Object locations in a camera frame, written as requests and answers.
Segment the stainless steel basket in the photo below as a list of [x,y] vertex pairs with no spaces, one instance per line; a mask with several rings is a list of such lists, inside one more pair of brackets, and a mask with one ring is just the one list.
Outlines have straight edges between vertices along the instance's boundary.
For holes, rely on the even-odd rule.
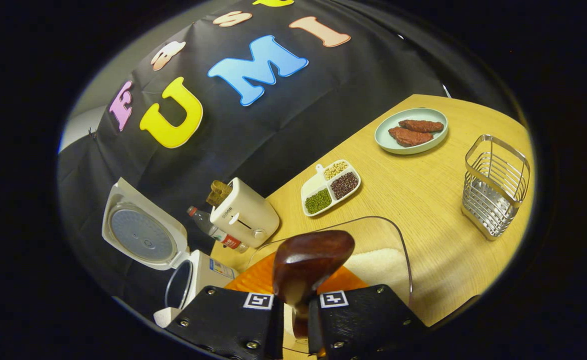
[[511,224],[527,194],[529,162],[506,142],[484,134],[467,152],[465,166],[462,212],[488,240],[495,240]]

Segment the bottle label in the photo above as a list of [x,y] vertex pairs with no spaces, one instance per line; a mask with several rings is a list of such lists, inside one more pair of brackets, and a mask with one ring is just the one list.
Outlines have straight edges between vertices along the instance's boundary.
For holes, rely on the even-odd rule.
[[230,268],[229,266],[220,264],[220,262],[211,258],[209,258],[209,270],[227,276],[227,278],[230,278],[232,280],[236,278],[236,276],[234,275],[234,269]]
[[232,249],[238,248],[238,246],[241,244],[240,240],[236,239],[232,235],[229,235],[225,231],[220,230],[220,228],[211,234],[211,237],[216,239],[217,242],[221,242],[223,245]]

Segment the blue letter m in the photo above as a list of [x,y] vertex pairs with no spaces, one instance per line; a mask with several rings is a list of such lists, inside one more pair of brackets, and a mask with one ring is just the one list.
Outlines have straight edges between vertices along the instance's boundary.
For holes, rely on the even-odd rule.
[[304,57],[297,57],[280,46],[274,40],[273,35],[265,35],[253,40],[249,44],[249,49],[251,50],[251,61],[222,59],[207,73],[210,78],[220,76],[225,82],[228,82],[240,94],[240,104],[243,107],[251,105],[265,93],[265,88],[253,86],[247,79],[269,85],[276,83],[276,76],[271,71],[269,63],[278,68],[278,75],[282,77],[292,75],[309,64],[309,61]]

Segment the light wood tabletop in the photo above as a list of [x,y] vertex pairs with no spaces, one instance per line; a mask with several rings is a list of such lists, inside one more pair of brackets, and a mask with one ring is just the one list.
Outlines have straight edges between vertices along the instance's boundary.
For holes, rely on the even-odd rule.
[[[378,125],[393,114],[419,107],[436,109],[447,117],[449,131],[444,141],[413,155],[380,148],[374,138]],[[513,222],[495,241],[485,239],[461,211],[465,155],[483,134],[510,144],[531,166],[524,201]],[[326,167],[339,159],[347,160],[358,171],[362,179],[359,189],[323,214],[306,216],[301,187],[316,175],[316,164]],[[411,309],[431,326],[484,292],[506,268],[529,223],[535,178],[531,140],[520,123],[471,102],[412,95],[268,196],[280,216],[280,227],[267,242],[369,215],[390,219],[400,229],[408,251],[413,280]],[[216,243],[211,256],[244,271],[253,252],[250,249],[238,254]]]

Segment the round plate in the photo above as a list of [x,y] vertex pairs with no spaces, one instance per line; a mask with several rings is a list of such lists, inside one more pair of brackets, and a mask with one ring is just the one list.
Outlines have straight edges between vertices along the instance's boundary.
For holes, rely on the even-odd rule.
[[[394,139],[394,137],[389,133],[389,129],[395,128],[400,121],[403,120],[426,120],[426,121],[437,121],[438,123],[442,123],[444,125],[444,129],[432,132],[433,139],[421,143],[420,145],[405,147]],[[375,130],[375,141],[380,145],[381,148],[384,150],[389,151],[390,153],[394,154],[417,154],[422,153],[423,151],[430,150],[434,146],[440,144],[445,137],[447,136],[447,131],[449,130],[449,122],[447,121],[447,116],[445,116],[442,112],[434,109],[427,109],[426,107],[417,107],[416,109],[408,109],[405,111],[398,112],[397,114],[393,114],[389,116],[385,121],[378,125],[378,128]]]

